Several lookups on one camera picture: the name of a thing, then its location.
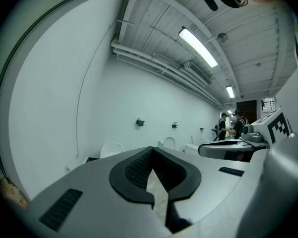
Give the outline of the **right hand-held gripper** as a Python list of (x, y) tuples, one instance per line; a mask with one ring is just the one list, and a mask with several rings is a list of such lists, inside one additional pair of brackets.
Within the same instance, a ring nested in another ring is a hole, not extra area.
[(268, 112), (252, 124), (245, 125), (240, 139), (202, 144), (198, 153), (202, 157), (213, 159), (251, 159), (255, 151), (272, 147), (290, 134), (289, 122), (279, 108)]

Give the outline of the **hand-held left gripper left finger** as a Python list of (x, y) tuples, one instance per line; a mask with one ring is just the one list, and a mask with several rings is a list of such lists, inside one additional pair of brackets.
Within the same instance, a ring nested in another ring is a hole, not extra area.
[[(110, 170), (142, 149), (126, 151), (83, 164), (41, 191), (27, 209), (39, 237), (47, 238), (167, 238), (172, 235), (149, 204), (126, 201), (111, 186)], [(82, 192), (58, 231), (40, 218), (68, 190)]]

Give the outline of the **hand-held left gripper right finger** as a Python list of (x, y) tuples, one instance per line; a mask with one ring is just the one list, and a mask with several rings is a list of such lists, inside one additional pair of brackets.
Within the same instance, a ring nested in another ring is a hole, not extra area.
[(195, 165), (201, 172), (201, 182), (189, 199), (175, 202), (180, 218), (187, 219), (192, 224), (212, 212), (232, 191), (241, 177), (219, 171), (228, 167), (245, 171), (248, 162), (230, 161), (202, 157), (199, 154), (187, 154), (169, 148), (160, 148), (175, 157)]

